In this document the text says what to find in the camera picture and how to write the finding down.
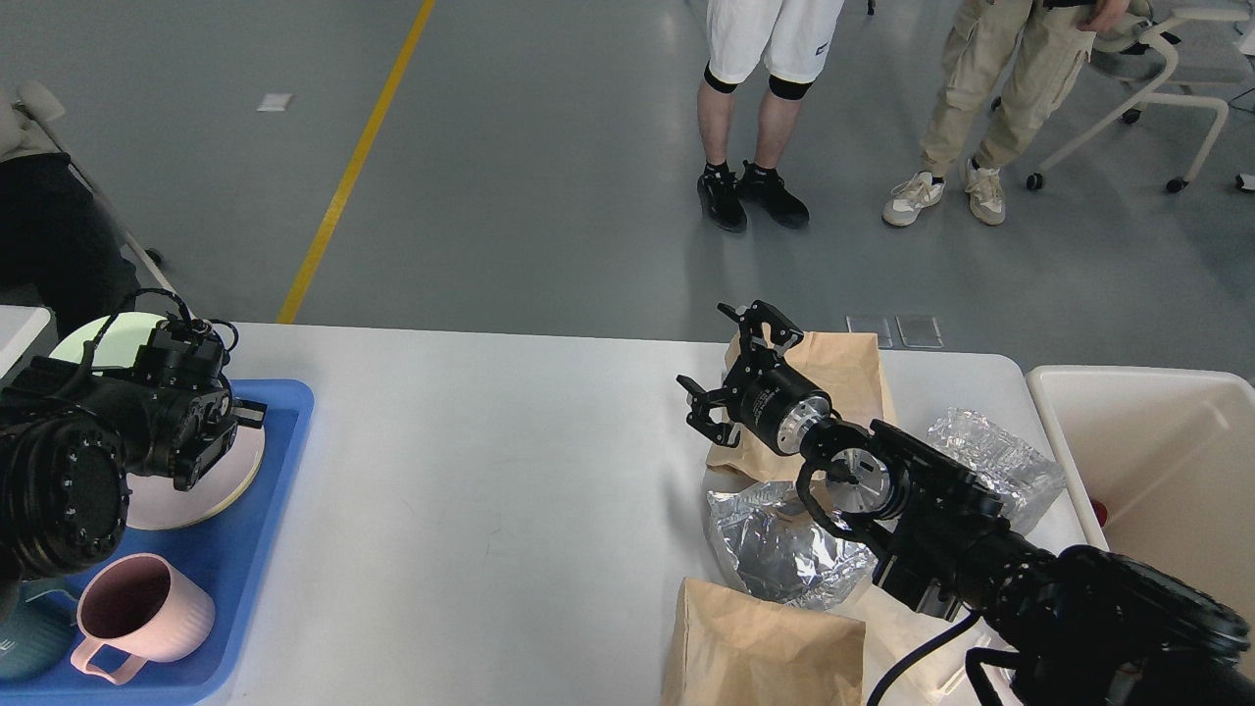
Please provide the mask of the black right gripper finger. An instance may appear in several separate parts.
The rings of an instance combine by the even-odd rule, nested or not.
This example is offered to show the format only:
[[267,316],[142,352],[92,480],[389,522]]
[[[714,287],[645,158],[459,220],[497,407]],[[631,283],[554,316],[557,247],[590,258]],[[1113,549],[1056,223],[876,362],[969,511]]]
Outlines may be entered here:
[[733,308],[718,303],[718,310],[738,326],[735,362],[749,366],[779,366],[784,354],[804,340],[804,331],[791,322],[781,308],[767,301],[753,301],[747,307]]
[[[740,439],[740,401],[743,401],[743,382],[733,380],[730,387],[705,390],[694,379],[676,375],[676,382],[686,390],[686,424],[699,430],[718,446],[735,446]],[[728,420],[717,423],[712,413],[717,408],[727,408]]]

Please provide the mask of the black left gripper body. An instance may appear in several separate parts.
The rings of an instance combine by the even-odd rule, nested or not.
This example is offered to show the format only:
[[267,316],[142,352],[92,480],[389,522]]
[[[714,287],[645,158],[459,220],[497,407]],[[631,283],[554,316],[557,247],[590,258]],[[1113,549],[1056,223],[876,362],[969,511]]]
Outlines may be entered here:
[[227,389],[157,393],[157,474],[188,492],[228,451],[237,420]]

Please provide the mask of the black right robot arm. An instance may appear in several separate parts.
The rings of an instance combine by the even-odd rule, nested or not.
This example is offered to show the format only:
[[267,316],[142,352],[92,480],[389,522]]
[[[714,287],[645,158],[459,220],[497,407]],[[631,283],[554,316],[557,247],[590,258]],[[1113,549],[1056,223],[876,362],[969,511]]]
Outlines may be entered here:
[[766,301],[719,305],[739,329],[722,387],[679,377],[686,424],[719,446],[748,430],[779,456],[801,456],[799,502],[835,539],[873,551],[873,583],[919,614],[951,619],[878,680],[868,703],[912,665],[985,621],[1008,651],[976,647],[965,671],[998,705],[986,667],[1010,670],[1027,705],[1250,705],[1237,670],[1249,624],[1204,591],[1094,545],[1053,554],[1001,515],[995,493],[959,461],[882,420],[845,421],[784,354],[804,334]]

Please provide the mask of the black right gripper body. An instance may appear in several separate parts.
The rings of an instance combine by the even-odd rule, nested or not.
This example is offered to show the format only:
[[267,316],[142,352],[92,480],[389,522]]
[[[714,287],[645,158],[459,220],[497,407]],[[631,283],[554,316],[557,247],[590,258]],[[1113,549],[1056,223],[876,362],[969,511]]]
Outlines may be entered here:
[[781,456],[797,455],[803,438],[832,419],[832,399],[776,352],[739,354],[725,376],[728,420]]

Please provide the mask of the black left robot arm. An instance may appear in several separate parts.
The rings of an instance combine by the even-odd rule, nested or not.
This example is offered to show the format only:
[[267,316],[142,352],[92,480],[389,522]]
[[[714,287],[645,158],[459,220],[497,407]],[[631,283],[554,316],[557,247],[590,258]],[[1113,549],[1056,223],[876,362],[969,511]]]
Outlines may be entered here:
[[264,428],[269,408],[238,398],[225,376],[231,345],[216,319],[183,300],[151,327],[129,365],[95,357],[120,320],[110,313],[75,362],[31,357],[3,390],[3,613],[28,581],[51,581],[108,559],[125,535],[128,477],[202,482],[238,429]]

